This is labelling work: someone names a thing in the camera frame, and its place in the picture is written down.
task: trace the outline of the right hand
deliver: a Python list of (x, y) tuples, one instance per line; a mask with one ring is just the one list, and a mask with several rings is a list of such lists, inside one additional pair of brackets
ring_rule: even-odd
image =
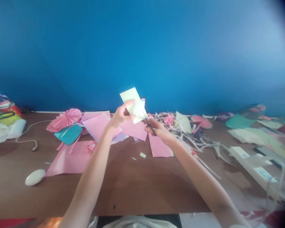
[[(155, 119), (149, 119), (149, 124), (153, 127), (155, 133), (164, 142), (164, 144), (167, 145), (176, 140), (176, 138), (165, 128), (163, 123), (158, 122)], [(151, 133), (154, 137), (153, 131), (148, 125), (145, 127), (145, 131)]]

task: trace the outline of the white computer mouse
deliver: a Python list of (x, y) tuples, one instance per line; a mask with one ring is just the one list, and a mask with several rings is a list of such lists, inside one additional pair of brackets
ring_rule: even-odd
[(35, 184), (38, 184), (45, 176), (45, 170), (39, 169), (34, 172), (32, 172), (25, 180), (26, 186), (33, 186)]

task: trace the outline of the teal paper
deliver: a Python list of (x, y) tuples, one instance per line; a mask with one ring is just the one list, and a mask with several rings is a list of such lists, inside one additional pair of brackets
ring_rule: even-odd
[(71, 127), (66, 127), (58, 132), (55, 132), (54, 135), (69, 146), (78, 138), (81, 132), (82, 132), (82, 127), (76, 124)]

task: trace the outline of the scissors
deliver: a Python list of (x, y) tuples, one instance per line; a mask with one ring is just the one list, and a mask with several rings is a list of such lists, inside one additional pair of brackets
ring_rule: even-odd
[(151, 130), (153, 131), (154, 136), (156, 136), (156, 133), (155, 133), (153, 127), (151, 126), (150, 122), (148, 121), (148, 117), (146, 116), (146, 114), (145, 114), (144, 112), (143, 112), (143, 114), (145, 115), (145, 118), (146, 118), (146, 120), (147, 120), (147, 125), (148, 125), (148, 126), (151, 128)]

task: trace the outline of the forearm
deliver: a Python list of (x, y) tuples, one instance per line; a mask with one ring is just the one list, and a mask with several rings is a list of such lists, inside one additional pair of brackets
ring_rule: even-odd
[(212, 211), (216, 210), (218, 206), (234, 206), (220, 183), (188, 152), (180, 141), (172, 140), (168, 146), (183, 165), (196, 190)]
[(114, 128), (107, 126), (80, 178), (60, 228), (87, 227), (104, 179)]

